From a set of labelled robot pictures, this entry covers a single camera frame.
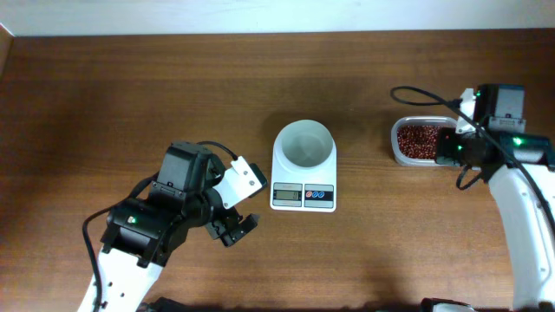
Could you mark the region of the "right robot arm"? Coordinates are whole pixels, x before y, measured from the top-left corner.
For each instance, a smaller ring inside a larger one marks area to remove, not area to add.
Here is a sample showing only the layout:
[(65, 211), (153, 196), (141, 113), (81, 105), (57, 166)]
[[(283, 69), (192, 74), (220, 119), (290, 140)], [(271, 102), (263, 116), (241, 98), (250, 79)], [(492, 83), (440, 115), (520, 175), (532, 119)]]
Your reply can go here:
[(455, 128), (441, 131), (435, 161), (477, 171), (499, 209), (513, 271), (513, 308), (554, 309), (554, 147), (526, 133), (518, 85), (468, 88), (447, 107)]

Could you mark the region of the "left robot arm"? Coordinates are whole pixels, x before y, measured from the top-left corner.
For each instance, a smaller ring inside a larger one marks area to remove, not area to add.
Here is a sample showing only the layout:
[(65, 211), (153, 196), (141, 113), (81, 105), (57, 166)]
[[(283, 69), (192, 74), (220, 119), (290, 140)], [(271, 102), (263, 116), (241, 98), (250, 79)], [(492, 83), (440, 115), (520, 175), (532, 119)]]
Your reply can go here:
[(237, 204), (267, 186), (259, 167), (237, 154), (225, 166), (213, 141), (173, 142), (160, 170), (143, 179), (119, 203), (104, 209), (101, 250), (82, 235), (93, 275), (81, 311), (135, 311), (191, 229), (231, 247), (258, 225)]

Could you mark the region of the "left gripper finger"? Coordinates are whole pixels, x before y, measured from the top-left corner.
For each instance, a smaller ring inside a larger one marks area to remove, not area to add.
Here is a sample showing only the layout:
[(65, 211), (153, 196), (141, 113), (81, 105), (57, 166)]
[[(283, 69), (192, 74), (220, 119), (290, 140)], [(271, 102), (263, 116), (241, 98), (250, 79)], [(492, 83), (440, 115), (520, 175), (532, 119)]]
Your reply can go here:
[(268, 179), (265, 177), (265, 175), (263, 174), (263, 172), (261, 171), (261, 169), (258, 167), (257, 164), (250, 163), (249, 167), (252, 169), (256, 178), (258, 179), (258, 182), (261, 185), (261, 187), (258, 190), (256, 190), (253, 194), (250, 195), (250, 198), (254, 198), (267, 187)]
[(259, 215), (250, 214), (243, 221), (238, 221), (227, 227), (220, 237), (225, 247), (231, 247), (258, 226)]

